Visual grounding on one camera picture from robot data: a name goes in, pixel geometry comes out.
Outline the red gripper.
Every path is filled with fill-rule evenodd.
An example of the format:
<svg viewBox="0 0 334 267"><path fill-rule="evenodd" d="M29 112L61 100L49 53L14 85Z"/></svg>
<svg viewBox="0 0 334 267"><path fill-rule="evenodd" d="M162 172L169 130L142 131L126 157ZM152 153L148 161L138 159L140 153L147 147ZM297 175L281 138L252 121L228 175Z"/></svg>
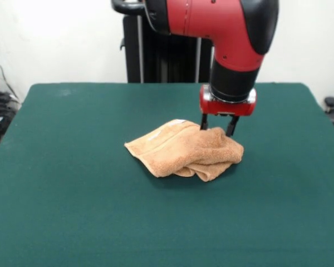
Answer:
<svg viewBox="0 0 334 267"><path fill-rule="evenodd" d="M208 129L208 115L233 115L225 132L226 136L233 136L239 116L250 116L257 102L257 92L253 88L243 102L225 102L216 98L209 85L202 85L199 92L199 106L202 113L200 130Z"/></svg>

